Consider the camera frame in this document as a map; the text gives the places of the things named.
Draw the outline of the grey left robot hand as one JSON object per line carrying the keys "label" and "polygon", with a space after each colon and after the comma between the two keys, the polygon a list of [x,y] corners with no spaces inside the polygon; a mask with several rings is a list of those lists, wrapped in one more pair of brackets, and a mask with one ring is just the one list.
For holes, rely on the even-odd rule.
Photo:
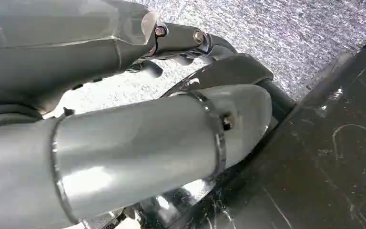
{"label": "grey left robot hand", "polygon": [[155,55],[125,0],[0,0],[0,229],[61,229],[242,161],[268,129],[252,83],[43,119],[63,94]]}

